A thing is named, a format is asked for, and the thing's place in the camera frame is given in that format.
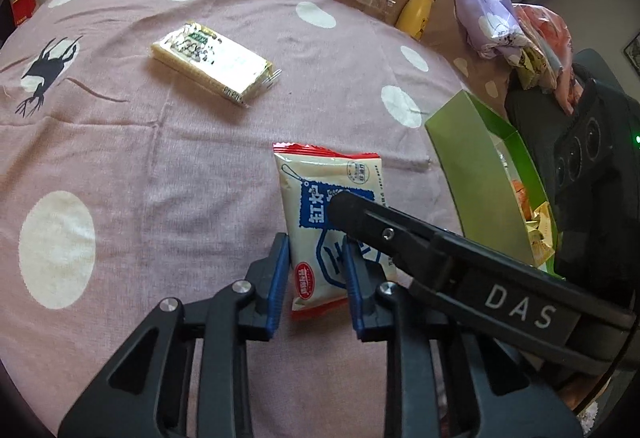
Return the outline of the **pink polka dot blanket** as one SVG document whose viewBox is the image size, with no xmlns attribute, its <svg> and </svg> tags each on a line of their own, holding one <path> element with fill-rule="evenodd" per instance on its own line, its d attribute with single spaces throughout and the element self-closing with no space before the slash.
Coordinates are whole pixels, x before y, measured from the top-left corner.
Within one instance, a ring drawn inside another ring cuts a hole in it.
<svg viewBox="0 0 640 438">
<path fill-rule="evenodd" d="M 189 21 L 281 76 L 237 106 L 154 59 Z M 423 123 L 462 90 L 501 110 L 508 74 L 454 0 L 421 40 L 336 0 L 44 2 L 1 49 L 1 360 L 35 417 L 55 432 L 162 298 L 267 254 L 276 142 L 374 152 L 390 204 L 458 230 Z"/>
</svg>

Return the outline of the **green label biscuit pack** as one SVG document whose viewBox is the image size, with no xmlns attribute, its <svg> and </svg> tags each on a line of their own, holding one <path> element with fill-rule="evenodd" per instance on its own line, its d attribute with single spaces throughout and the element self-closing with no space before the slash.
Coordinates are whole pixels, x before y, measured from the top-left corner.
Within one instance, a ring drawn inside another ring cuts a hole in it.
<svg viewBox="0 0 640 438">
<path fill-rule="evenodd" d="M 151 54 L 237 106 L 248 106 L 282 74 L 271 61 L 193 21 L 153 42 Z"/>
</svg>

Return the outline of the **yellow drink bottle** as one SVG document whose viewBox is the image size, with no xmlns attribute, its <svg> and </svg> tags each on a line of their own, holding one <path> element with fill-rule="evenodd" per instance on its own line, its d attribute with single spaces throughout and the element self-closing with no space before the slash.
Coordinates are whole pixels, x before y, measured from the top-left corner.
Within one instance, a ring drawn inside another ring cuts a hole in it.
<svg viewBox="0 0 640 438">
<path fill-rule="evenodd" d="M 395 23 L 395 28 L 420 40 L 426 30 L 428 19 L 436 0 L 408 0 Z"/>
</svg>

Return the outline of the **framed landscape painting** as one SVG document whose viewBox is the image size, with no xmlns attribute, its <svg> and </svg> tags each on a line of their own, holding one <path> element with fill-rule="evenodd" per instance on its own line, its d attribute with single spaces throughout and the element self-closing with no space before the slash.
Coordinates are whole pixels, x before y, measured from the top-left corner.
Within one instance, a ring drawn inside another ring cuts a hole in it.
<svg viewBox="0 0 640 438">
<path fill-rule="evenodd" d="M 624 48 L 624 55 L 636 73 L 640 74 L 640 34 L 637 34 L 628 42 Z"/>
</svg>

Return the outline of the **red yellow paper bag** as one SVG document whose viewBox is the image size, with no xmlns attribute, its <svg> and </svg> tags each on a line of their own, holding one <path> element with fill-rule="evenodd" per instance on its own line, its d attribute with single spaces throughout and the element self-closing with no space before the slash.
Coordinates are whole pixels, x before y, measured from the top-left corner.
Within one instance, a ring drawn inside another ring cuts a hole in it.
<svg viewBox="0 0 640 438">
<path fill-rule="evenodd" d="M 37 0 L 13 0 L 11 7 L 14 24 L 19 26 L 32 17 L 37 7 Z"/>
</svg>

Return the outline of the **green white cardboard box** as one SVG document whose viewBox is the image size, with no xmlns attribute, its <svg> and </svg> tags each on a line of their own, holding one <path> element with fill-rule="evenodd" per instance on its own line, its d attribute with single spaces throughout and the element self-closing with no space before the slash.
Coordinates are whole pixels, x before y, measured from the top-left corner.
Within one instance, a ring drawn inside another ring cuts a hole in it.
<svg viewBox="0 0 640 438">
<path fill-rule="evenodd" d="M 460 91 L 425 129 L 466 238 L 556 275 L 558 232 L 533 160 L 516 129 Z"/>
</svg>

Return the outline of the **red white blue snack packet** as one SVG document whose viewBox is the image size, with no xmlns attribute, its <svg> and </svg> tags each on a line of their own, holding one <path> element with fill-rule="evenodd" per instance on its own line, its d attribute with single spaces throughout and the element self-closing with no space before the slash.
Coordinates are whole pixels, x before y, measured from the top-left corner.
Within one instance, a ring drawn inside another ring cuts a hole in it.
<svg viewBox="0 0 640 438">
<path fill-rule="evenodd" d="M 344 234 L 329 220 L 331 198 L 348 191 L 384 205 L 382 158 L 290 142 L 276 142 L 272 150 L 290 237 L 292 318 L 319 317 L 347 302 Z"/>
</svg>

